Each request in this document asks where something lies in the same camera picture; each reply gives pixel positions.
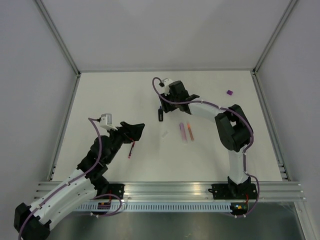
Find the black purple-tip highlighter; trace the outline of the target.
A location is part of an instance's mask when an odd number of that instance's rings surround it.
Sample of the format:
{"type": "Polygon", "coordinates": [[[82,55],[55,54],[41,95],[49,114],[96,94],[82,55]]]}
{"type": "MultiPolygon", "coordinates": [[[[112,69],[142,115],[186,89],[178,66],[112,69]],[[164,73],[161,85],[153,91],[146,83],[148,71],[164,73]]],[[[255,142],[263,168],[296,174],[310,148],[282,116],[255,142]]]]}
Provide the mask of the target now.
{"type": "Polygon", "coordinates": [[[164,121],[164,111],[162,107],[158,109],[158,121],[163,122],[164,121]]]}

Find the orange pencil-like pen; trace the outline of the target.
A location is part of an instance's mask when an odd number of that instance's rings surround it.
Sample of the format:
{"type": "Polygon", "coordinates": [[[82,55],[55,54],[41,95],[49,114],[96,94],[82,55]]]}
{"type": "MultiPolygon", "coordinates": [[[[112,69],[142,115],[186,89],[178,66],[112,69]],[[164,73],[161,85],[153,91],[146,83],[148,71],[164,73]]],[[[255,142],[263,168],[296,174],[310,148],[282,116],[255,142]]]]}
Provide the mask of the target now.
{"type": "Polygon", "coordinates": [[[190,140],[193,142],[195,139],[194,139],[192,128],[191,128],[191,125],[190,125],[189,122],[187,122],[187,129],[188,129],[188,132],[189,132],[190,140]]]}

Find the pink highlighter pen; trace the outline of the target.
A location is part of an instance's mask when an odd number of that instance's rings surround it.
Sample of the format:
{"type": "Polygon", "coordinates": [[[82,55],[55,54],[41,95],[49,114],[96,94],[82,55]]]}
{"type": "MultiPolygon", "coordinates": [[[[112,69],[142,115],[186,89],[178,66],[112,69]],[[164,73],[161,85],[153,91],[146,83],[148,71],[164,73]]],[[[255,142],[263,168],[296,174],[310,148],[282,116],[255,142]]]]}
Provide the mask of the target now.
{"type": "Polygon", "coordinates": [[[186,134],[185,125],[184,125],[183,122],[180,122],[180,123],[179,123],[179,129],[180,129],[182,141],[183,141],[184,143],[187,143],[187,142],[188,142],[188,139],[187,139],[187,134],[186,134]]]}

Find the small purple cap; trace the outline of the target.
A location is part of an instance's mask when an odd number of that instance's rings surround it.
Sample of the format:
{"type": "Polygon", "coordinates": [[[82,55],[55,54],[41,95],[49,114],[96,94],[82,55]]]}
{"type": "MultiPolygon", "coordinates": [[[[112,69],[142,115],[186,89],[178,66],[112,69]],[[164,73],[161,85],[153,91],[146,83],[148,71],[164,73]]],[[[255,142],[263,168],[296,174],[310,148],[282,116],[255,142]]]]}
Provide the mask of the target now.
{"type": "Polygon", "coordinates": [[[233,95],[233,91],[232,90],[227,90],[227,92],[226,92],[229,96],[232,96],[233,95]]]}

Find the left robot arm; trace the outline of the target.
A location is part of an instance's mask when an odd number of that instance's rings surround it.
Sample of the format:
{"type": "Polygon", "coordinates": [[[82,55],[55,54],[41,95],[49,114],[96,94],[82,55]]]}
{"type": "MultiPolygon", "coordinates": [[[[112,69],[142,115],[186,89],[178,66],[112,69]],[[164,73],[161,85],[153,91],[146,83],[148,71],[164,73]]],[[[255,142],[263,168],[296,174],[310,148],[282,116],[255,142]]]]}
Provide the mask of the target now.
{"type": "Polygon", "coordinates": [[[31,204],[22,202],[15,208],[13,226],[20,240],[45,240],[51,231],[73,210],[91,199],[104,199],[109,182],[103,176],[122,145],[140,140],[145,124],[119,126],[104,124],[102,118],[89,119],[94,129],[99,123],[108,135],[97,134],[87,155],[76,169],[57,187],[31,204]]]}

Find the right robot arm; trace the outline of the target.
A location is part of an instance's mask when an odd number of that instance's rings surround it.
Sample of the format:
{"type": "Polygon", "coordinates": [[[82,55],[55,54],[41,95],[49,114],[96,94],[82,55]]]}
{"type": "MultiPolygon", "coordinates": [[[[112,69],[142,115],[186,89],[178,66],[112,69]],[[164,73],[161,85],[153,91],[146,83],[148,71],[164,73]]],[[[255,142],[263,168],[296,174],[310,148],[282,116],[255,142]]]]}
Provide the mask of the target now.
{"type": "Polygon", "coordinates": [[[253,184],[247,171],[247,151],[253,145],[254,132],[242,108],[237,104],[225,108],[202,100],[199,95],[190,95],[180,80],[155,77],[152,81],[155,80],[163,89],[163,93],[158,92],[157,95],[165,113],[178,109],[216,125],[219,139],[229,157],[229,175],[222,198],[241,199],[250,194],[253,184]]]}

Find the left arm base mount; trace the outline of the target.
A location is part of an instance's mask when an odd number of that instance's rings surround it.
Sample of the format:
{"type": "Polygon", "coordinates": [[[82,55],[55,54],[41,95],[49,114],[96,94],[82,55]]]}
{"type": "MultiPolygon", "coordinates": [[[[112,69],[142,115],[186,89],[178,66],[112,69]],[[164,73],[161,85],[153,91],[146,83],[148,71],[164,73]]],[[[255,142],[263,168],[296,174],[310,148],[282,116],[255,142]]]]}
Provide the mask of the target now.
{"type": "Polygon", "coordinates": [[[125,184],[122,183],[108,183],[97,190],[97,194],[94,199],[105,199],[105,200],[117,200],[123,199],[125,193],[125,184]]]}

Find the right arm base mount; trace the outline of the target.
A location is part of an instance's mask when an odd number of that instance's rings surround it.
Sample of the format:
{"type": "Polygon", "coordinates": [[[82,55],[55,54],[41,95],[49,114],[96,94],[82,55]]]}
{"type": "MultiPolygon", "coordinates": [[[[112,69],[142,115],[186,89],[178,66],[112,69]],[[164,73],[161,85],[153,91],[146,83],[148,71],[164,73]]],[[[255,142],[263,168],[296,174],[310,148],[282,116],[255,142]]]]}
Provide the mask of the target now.
{"type": "Polygon", "coordinates": [[[208,192],[214,200],[256,200],[258,190],[254,183],[245,186],[235,186],[228,183],[215,183],[208,192]]]}

